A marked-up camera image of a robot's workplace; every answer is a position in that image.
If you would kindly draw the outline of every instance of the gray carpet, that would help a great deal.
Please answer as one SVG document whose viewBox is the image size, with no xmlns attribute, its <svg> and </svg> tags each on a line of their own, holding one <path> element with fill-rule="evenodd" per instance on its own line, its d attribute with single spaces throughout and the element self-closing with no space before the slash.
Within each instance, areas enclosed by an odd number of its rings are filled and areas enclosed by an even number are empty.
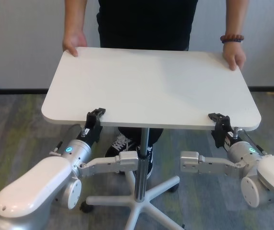
<svg viewBox="0 0 274 230">
<path fill-rule="evenodd" d="M 274 93 L 252 95 L 262 122 L 250 135 L 274 155 Z M 0 95 L 0 190 L 47 157 L 68 128 L 43 119 L 41 105 L 44 98 L 44 95 Z M 74 138 L 76 134 L 77 130 L 73 130 L 69 138 Z M 93 147 L 93 157 L 102 157 L 117 134 L 116 128 L 105 127 L 100 142 Z M 208 131 L 164 130 L 154 145 L 154 171 L 148 187 L 174 175 L 179 175 L 181 182 L 177 192 L 164 193 L 154 199 L 152 203 L 156 207 L 178 224 L 185 224 L 187 230 L 274 230 L 274 204 L 252 209 L 242 198 L 239 180 L 181 173 L 179 154 L 182 150 L 226 157 L 223 149 L 215 148 Z M 83 180 L 80 201 L 89 195 L 128 193 L 123 176 L 100 174 Z M 120 230 L 125 226 L 128 215 L 129 209 L 123 207 L 95 207 L 91 214 L 84 214 L 78 208 L 68 211 L 53 206 L 47 229 Z M 164 228 L 150 217 L 141 215 L 135 229 Z"/>
</svg>

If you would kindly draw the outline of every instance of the caster wheel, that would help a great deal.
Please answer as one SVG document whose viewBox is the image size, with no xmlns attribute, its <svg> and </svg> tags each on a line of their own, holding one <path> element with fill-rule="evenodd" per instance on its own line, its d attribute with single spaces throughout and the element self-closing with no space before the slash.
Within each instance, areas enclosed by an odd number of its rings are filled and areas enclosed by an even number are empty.
<svg viewBox="0 0 274 230">
<path fill-rule="evenodd" d="M 172 188 L 169 188 L 168 191 L 173 193 L 179 188 L 179 184 L 174 185 Z"/>
<path fill-rule="evenodd" d="M 93 205 L 88 205 L 85 201 L 83 201 L 80 205 L 79 210 L 81 210 L 84 213 L 90 213 L 94 209 Z"/>
</svg>

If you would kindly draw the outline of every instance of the white table base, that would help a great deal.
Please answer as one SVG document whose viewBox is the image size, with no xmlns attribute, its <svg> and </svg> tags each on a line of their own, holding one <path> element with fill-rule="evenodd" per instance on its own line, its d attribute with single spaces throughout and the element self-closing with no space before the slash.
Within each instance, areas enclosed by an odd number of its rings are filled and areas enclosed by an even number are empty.
<svg viewBox="0 0 274 230">
<path fill-rule="evenodd" d="M 152 199 L 167 191 L 169 188 L 179 184 L 179 177 L 175 176 L 171 179 L 149 189 L 145 192 L 144 201 L 137 202 L 135 200 L 135 177 L 133 172 L 126 172 L 126 180 L 129 184 L 131 195 L 123 196 L 89 196 L 86 199 L 88 205 L 102 205 L 102 206 L 123 206 L 130 207 L 131 213 L 128 218 L 125 230 L 133 230 L 137 223 L 138 217 L 142 212 L 147 213 L 156 221 L 161 223 L 167 229 L 170 230 L 183 230 L 183 228 L 171 220 L 167 215 L 162 213 L 158 208 L 150 203 Z"/>
</svg>

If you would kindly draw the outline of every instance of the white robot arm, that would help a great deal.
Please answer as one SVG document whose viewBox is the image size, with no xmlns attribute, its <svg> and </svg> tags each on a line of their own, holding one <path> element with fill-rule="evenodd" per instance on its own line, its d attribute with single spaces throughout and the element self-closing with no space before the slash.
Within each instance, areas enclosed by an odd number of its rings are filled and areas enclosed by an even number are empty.
<svg viewBox="0 0 274 230">
<path fill-rule="evenodd" d="M 52 203 L 72 209 L 81 193 L 79 178 L 96 173 L 135 171 L 137 152 L 90 161 L 91 146 L 99 140 L 99 118 L 104 109 L 87 115 L 85 129 L 72 140 L 63 154 L 51 152 L 19 179 L 0 191 L 0 230 L 45 229 Z"/>
<path fill-rule="evenodd" d="M 212 131 L 216 147 L 224 147 L 227 159 L 204 157 L 198 152 L 184 151 L 180 163 L 183 172 L 225 174 L 241 179 L 241 191 L 251 207 L 274 203 L 274 156 L 261 147 L 255 149 L 233 130 L 228 116 L 209 114 L 216 122 Z"/>
</svg>

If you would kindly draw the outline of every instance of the metal table pole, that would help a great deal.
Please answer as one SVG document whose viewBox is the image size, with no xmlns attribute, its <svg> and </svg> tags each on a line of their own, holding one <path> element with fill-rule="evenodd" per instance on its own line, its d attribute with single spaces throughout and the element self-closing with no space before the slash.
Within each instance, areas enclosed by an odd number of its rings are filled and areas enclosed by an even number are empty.
<svg viewBox="0 0 274 230">
<path fill-rule="evenodd" d="M 147 171 L 148 171 L 148 162 L 149 156 L 147 154 L 148 147 L 148 137 L 150 133 L 150 128 L 142 128 L 141 133 L 141 148 L 140 156 L 138 163 L 138 170 L 136 175 L 136 184 L 135 184 L 135 200 L 136 202 L 143 202 L 146 190 L 146 180 L 147 180 Z"/>
</svg>

